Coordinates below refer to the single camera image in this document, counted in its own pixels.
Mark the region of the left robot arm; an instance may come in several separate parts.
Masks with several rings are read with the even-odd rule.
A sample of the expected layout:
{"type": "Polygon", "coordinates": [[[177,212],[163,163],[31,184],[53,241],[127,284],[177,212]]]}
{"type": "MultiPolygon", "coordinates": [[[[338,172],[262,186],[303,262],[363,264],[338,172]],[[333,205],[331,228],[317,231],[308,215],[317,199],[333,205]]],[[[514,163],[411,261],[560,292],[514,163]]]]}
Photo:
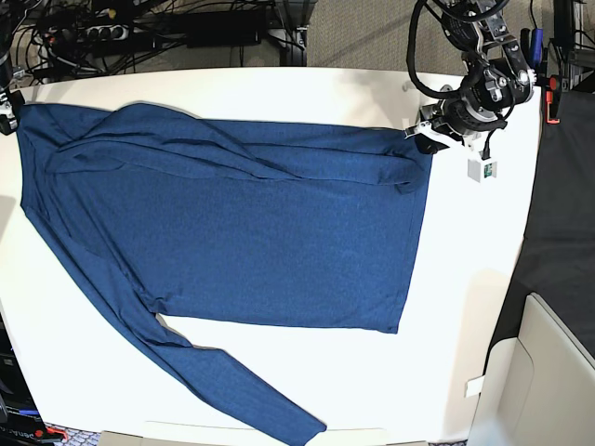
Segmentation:
{"type": "Polygon", "coordinates": [[[422,95],[436,100],[419,110],[419,121],[405,130],[418,149],[435,154],[454,143],[471,146],[486,135],[482,157],[490,155],[490,139],[508,125],[514,109],[529,101],[536,73],[519,40],[510,33],[502,10],[506,1],[417,1],[410,18],[406,67],[410,82],[422,95]],[[428,11],[447,41],[461,53],[466,74],[459,87],[432,89],[417,74],[418,24],[428,11]]]}

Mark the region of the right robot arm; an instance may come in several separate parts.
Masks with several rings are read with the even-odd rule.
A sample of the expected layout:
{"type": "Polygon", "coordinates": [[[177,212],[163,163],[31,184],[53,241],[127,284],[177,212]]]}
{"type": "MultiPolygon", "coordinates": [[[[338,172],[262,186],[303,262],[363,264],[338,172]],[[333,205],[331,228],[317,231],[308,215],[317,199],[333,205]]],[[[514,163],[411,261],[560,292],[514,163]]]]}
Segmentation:
{"type": "Polygon", "coordinates": [[[20,123],[20,110],[25,103],[19,90],[11,91],[13,66],[8,50],[1,51],[1,134],[15,132],[20,123]]]}

